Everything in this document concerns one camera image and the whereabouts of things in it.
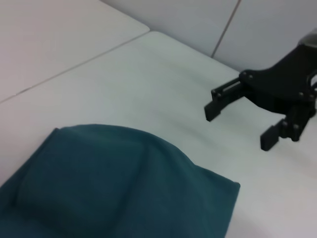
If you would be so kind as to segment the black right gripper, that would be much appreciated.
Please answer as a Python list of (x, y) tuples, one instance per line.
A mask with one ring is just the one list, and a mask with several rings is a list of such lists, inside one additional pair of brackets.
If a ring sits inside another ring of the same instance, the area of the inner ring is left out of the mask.
[(260, 146), (269, 151), (279, 138), (298, 142), (308, 123), (315, 116), (316, 94), (310, 77), (317, 71), (317, 50), (298, 45), (270, 68), (245, 70), (239, 78), (212, 89), (212, 101), (204, 107), (211, 122), (229, 104), (245, 97), (258, 107), (286, 114), (276, 125), (260, 136)]

